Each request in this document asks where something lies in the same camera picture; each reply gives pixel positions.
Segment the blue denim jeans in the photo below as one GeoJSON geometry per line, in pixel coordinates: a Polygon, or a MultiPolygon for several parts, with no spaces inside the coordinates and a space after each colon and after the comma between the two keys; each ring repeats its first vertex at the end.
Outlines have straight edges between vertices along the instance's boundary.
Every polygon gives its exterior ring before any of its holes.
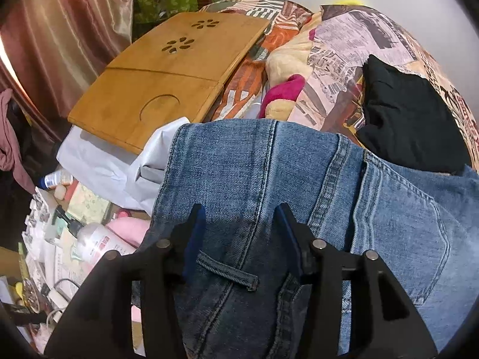
{"type": "Polygon", "coordinates": [[[175,293],[191,358],[293,358],[311,288],[273,228],[290,206],[339,250],[379,253],[444,349],[478,298],[478,174],[408,169],[293,122],[179,127],[142,247],[204,207],[192,278],[175,293]]]}

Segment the white lotion bottle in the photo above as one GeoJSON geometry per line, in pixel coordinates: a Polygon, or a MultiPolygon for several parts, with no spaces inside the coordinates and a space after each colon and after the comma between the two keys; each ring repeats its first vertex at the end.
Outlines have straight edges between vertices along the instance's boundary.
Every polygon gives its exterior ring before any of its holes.
{"type": "Polygon", "coordinates": [[[55,217],[66,222],[67,231],[75,239],[75,254],[90,266],[94,266],[108,251],[115,250],[120,255],[130,255],[135,251],[133,246],[106,226],[98,223],[83,225],[70,218],[61,205],[55,209],[55,217]]]}

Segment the white pillow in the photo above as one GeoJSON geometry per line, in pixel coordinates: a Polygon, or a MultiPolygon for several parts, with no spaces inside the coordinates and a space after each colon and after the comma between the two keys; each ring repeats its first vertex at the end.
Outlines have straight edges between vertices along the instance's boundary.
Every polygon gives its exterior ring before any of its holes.
{"type": "Polygon", "coordinates": [[[140,154],[127,152],[80,127],[72,127],[56,159],[90,191],[121,208],[151,214],[163,183],[178,118],[154,131],[140,154]]]}

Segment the pink hanging cloth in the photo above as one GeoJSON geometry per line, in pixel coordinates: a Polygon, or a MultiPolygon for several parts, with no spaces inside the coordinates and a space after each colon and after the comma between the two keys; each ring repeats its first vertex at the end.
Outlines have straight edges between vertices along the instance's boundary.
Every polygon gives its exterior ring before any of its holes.
{"type": "Polygon", "coordinates": [[[19,142],[7,117],[11,97],[12,90],[10,88],[1,92],[1,171],[11,171],[15,181],[28,193],[34,194],[36,187],[24,169],[19,142]]]}

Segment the black folded garment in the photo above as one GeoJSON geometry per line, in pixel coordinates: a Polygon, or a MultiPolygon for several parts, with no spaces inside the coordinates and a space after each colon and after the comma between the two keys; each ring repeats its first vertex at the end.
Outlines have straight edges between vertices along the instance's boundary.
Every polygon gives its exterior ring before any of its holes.
{"type": "Polygon", "coordinates": [[[428,80],[405,74],[374,55],[363,66],[364,147],[390,163],[454,174],[472,164],[449,108],[428,80]]]}

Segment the pink plush toy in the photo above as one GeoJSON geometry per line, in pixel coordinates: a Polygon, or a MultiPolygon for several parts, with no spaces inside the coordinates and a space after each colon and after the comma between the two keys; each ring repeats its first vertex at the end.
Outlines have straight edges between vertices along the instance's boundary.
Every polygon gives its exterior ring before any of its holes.
{"type": "Polygon", "coordinates": [[[269,103],[276,100],[296,101],[301,90],[305,86],[306,79],[301,74],[291,75],[285,82],[270,88],[261,102],[258,118],[266,116],[266,108],[269,103]]]}

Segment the bamboo lap desk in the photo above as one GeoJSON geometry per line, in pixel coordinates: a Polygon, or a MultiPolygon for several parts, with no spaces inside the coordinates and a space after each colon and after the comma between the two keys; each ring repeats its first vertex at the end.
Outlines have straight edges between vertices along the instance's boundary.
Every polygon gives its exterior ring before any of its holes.
{"type": "Polygon", "coordinates": [[[179,13],[116,57],[68,120],[138,154],[159,127],[181,117],[203,121],[268,25],[237,13],[179,13]]]}

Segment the newspaper print bedspread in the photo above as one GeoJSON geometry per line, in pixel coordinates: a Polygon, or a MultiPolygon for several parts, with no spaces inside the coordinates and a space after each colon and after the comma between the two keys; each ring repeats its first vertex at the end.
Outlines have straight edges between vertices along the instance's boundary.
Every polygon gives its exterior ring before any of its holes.
{"type": "Polygon", "coordinates": [[[272,101],[267,117],[339,132],[355,141],[365,124],[362,67],[372,54],[430,82],[455,119],[472,168],[478,168],[478,125],[464,97],[413,35],[380,11],[347,4],[323,5],[313,13],[287,0],[222,0],[202,10],[269,20],[208,120],[256,118],[270,88],[301,74],[306,83],[296,101],[272,101]]]}

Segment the striped red curtain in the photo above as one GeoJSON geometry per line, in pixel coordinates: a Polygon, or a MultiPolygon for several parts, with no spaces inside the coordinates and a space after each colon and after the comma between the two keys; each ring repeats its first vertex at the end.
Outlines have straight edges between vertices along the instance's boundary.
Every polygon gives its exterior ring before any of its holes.
{"type": "Polygon", "coordinates": [[[78,99],[131,44],[132,13],[132,0],[13,0],[1,41],[18,99],[52,138],[64,138],[78,99]]]}

